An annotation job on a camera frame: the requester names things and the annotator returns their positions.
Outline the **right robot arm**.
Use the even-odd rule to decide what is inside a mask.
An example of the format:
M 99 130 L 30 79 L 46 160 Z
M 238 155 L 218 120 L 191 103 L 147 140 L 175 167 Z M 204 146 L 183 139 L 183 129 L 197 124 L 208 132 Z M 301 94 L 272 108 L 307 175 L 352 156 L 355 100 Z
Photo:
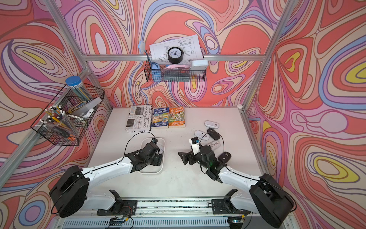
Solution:
M 271 175 L 254 176 L 229 167 L 231 154 L 228 152 L 216 157 L 210 146 L 202 146 L 198 153 L 178 152 L 178 155 L 185 165 L 198 164 L 205 168 L 205 174 L 213 181 L 235 187 L 226 196 L 227 211 L 235 208 L 259 213 L 269 225 L 280 228 L 289 213 L 297 208 L 291 195 Z

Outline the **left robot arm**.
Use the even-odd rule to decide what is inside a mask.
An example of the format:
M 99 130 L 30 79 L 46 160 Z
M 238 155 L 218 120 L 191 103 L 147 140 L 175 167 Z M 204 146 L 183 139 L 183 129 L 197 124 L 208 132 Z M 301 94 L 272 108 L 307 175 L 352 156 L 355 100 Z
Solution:
M 142 149 L 125 154 L 122 158 L 100 166 L 81 169 L 68 168 L 49 192 L 53 202 L 52 209 L 61 218 L 66 218 L 79 210 L 109 210 L 120 201 L 116 191 L 93 194 L 91 189 L 118 176 L 141 171 L 147 166 L 159 167 L 163 155 L 153 138 Z

